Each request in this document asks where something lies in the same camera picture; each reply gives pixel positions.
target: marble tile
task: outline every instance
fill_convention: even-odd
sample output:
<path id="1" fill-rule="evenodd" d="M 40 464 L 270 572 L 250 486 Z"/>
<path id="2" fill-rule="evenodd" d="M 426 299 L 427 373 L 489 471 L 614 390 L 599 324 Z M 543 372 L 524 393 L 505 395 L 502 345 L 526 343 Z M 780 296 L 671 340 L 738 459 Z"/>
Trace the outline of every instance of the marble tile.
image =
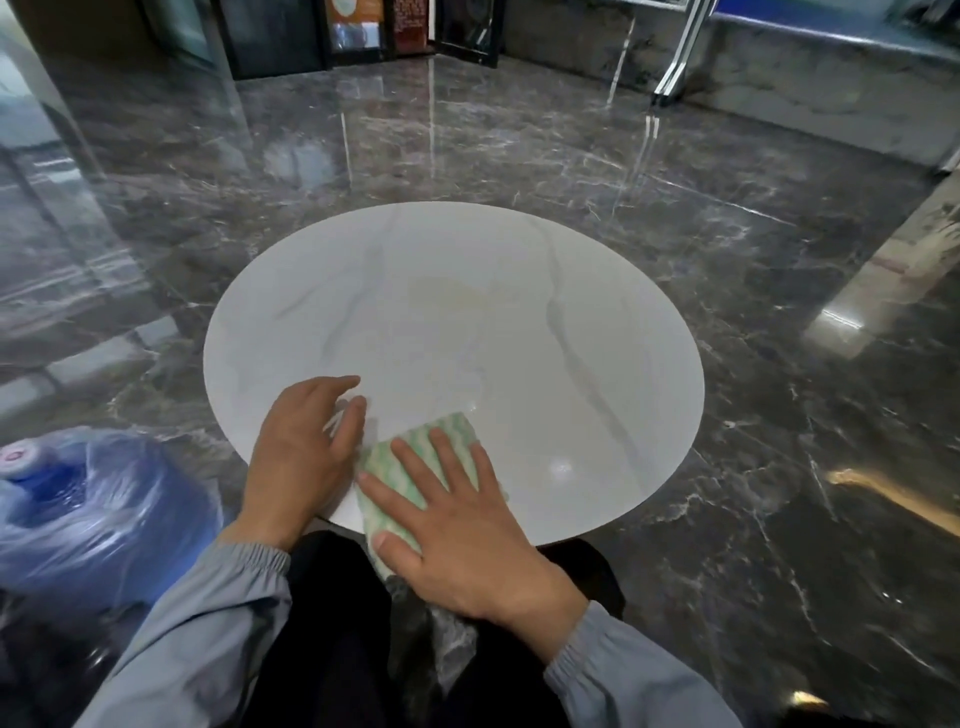
<path id="1" fill-rule="evenodd" d="M 853 716 L 955 722 L 960 541 L 866 477 L 958 507 L 960 279 L 928 265 L 939 276 L 856 352 L 816 333 L 833 302 L 884 295 L 857 276 L 932 191 L 921 168 L 705 109 L 648 117 L 630 92 L 607 107 L 605 85 L 510 59 L 237 85 L 177 66 L 49 67 L 96 163 L 44 166 L 72 145 L 0 161 L 16 260 L 0 266 L 3 440 L 136 427 L 235 503 L 244 467 L 207 403 L 201 348 L 251 260 L 383 203 L 535 214 L 648 275 L 704 365 L 680 469 L 588 535 L 628 619 L 742 716 L 808 690 Z M 97 350 L 118 336 L 106 353 L 138 356 Z M 78 355 L 84 376 L 58 378 Z"/>

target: white marble tabletop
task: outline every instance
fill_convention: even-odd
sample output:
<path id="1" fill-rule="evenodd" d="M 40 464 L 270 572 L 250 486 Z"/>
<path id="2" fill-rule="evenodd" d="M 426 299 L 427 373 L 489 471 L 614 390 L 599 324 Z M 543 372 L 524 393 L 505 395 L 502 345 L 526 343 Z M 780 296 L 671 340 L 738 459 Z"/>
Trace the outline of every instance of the white marble tabletop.
<path id="1" fill-rule="evenodd" d="M 249 460 L 287 385 L 358 374 L 367 440 L 465 412 L 535 544 L 649 497 L 693 442 L 696 344 L 624 258 L 501 207 L 404 203 L 279 241 L 232 283 L 204 345 L 217 421 Z M 360 530 L 351 492 L 332 514 Z"/>

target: black pants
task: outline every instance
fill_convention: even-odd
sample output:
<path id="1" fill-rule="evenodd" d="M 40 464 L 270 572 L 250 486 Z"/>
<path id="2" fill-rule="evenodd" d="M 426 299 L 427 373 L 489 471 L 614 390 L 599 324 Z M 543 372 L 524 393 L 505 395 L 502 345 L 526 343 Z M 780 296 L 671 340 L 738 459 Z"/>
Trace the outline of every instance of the black pants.
<path id="1" fill-rule="evenodd" d="M 542 549 L 591 599 L 621 617 L 623 594 L 584 541 Z M 267 653 L 243 728 L 404 728 L 387 674 L 391 599 L 360 545 L 310 534 L 294 552 L 290 619 Z M 429 728 L 566 726 L 543 665 L 513 635 L 481 622 L 477 653 Z"/>

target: blue water bottle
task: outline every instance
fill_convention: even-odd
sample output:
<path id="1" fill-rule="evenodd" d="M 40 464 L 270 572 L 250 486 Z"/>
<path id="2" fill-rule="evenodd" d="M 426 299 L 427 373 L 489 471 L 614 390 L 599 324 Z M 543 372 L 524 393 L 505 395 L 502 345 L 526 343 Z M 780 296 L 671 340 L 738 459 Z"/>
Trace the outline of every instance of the blue water bottle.
<path id="1" fill-rule="evenodd" d="M 63 611 L 152 604 L 223 525 L 163 446 L 75 427 L 0 449 L 0 589 Z"/>

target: right hand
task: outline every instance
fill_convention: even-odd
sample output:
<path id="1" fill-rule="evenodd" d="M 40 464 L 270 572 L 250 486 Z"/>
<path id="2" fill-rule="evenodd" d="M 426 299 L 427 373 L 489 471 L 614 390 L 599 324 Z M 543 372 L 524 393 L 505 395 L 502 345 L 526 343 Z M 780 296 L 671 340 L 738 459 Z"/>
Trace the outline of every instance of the right hand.
<path id="1" fill-rule="evenodd" d="M 440 429 L 430 432 L 449 491 L 402 440 L 391 450 L 423 494 L 420 510 L 369 473 L 363 493 L 413 534 L 420 553 L 396 534 L 373 535 L 377 555 L 425 601 L 515 632 L 549 662 L 587 609 L 587 599 L 563 570 L 530 542 L 507 507 L 486 451 L 470 446 L 478 488 Z"/>

